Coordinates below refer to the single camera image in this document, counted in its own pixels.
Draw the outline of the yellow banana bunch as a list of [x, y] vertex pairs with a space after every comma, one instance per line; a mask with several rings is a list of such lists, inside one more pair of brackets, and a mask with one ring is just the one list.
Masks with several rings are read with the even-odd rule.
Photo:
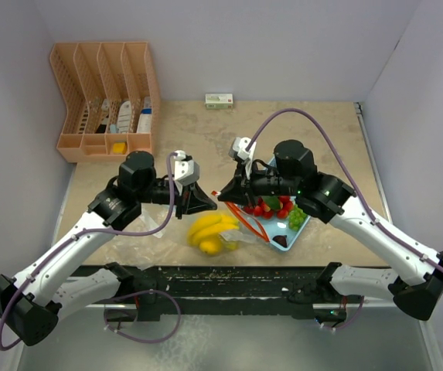
[[209, 213], [199, 217], [188, 229], [187, 243], [193, 247], [202, 239], [216, 236], [226, 230], [238, 230], [239, 220], [226, 213]]

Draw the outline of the clear orange-zipper bag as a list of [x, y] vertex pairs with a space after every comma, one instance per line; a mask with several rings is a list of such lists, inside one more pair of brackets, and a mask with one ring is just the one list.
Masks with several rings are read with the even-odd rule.
[[141, 241], [137, 248], [140, 268], [171, 266], [268, 265], [269, 249], [230, 209], [221, 207], [196, 215], [171, 218], [160, 232]]

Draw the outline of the yellow mango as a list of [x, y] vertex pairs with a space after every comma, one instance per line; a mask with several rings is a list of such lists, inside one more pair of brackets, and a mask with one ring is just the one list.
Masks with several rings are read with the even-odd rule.
[[208, 255], [217, 255], [223, 251], [223, 243], [218, 236], [202, 239], [199, 243], [199, 249]]

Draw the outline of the light blue plastic basket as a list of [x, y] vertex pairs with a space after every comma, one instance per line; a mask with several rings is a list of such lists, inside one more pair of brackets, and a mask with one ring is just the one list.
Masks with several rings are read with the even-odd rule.
[[259, 196], [255, 206], [235, 207], [249, 231], [281, 252], [290, 250], [310, 220], [295, 196]]

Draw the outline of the yellow star fruit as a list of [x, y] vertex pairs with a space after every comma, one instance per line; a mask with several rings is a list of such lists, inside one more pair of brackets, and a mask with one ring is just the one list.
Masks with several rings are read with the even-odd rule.
[[227, 230], [220, 234], [220, 238], [223, 241], [224, 246], [228, 250], [236, 250], [243, 242], [244, 234], [239, 230]]

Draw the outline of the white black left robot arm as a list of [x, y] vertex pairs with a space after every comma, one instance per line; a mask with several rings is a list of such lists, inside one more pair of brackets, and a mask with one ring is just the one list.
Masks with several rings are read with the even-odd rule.
[[155, 288], [117, 263], [91, 276], [69, 281], [75, 270], [141, 215], [144, 204], [167, 205], [167, 217], [215, 210], [216, 203], [199, 187], [199, 165], [184, 151], [166, 160], [159, 178], [153, 155], [133, 151], [118, 173], [99, 192], [71, 230], [36, 262], [13, 277], [0, 274], [0, 350], [2, 330], [9, 327], [27, 346], [44, 340], [59, 321], [97, 301], [124, 303], [140, 291]]

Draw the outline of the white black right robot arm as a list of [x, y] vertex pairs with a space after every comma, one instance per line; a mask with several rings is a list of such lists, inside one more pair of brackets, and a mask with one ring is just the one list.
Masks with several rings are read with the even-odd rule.
[[275, 165], [257, 169], [249, 138], [235, 138], [230, 157], [237, 167], [218, 200], [252, 206], [263, 196], [291, 196], [305, 214], [347, 233], [388, 265], [386, 269], [330, 263], [318, 278], [319, 297], [335, 302], [359, 295], [391, 300], [403, 313], [427, 321], [443, 294], [443, 251], [418, 243], [364, 206], [359, 193], [320, 172], [300, 141], [274, 148]]

